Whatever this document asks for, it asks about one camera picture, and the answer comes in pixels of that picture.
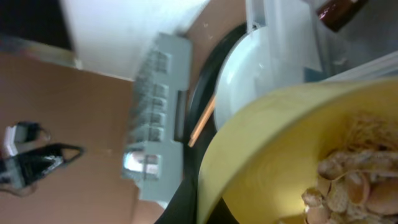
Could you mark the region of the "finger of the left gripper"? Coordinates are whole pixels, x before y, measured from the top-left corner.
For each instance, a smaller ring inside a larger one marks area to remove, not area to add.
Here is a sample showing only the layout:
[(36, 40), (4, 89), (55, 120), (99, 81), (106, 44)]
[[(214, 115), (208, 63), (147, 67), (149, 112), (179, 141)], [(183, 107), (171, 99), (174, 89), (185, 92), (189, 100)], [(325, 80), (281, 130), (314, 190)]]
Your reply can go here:
[(70, 165), (84, 153), (83, 147), (54, 143), (1, 159), (1, 189), (31, 187), (56, 169)]

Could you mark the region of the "yellow bowl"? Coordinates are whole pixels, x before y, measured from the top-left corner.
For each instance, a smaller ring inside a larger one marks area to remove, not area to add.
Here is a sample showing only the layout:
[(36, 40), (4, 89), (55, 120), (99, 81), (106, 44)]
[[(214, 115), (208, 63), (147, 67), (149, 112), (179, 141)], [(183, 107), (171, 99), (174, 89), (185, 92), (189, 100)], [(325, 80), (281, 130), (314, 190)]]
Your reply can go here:
[(397, 119), (397, 79), (281, 88), (236, 113), (217, 132), (198, 176), (197, 222), (224, 200), (239, 223), (302, 223), (318, 161), (341, 143), (345, 118), (368, 111)]

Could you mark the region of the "peanut shells food waste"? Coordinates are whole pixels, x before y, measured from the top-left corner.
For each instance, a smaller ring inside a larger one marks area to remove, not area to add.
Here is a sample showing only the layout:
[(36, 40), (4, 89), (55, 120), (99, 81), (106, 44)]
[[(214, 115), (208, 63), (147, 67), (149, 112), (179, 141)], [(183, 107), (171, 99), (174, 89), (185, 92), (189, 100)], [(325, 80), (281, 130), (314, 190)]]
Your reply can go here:
[(397, 121), (355, 113), (339, 138), (301, 195), (304, 223), (397, 223)]

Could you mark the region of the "brown snack wrapper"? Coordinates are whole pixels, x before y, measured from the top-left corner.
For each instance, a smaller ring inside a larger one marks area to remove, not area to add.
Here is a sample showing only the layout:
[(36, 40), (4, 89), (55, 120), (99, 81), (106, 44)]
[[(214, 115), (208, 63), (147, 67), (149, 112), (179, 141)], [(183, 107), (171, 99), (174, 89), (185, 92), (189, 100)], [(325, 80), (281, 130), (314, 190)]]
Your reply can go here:
[(316, 14), (323, 24), (338, 32), (368, 3), (368, 0), (327, 0)]

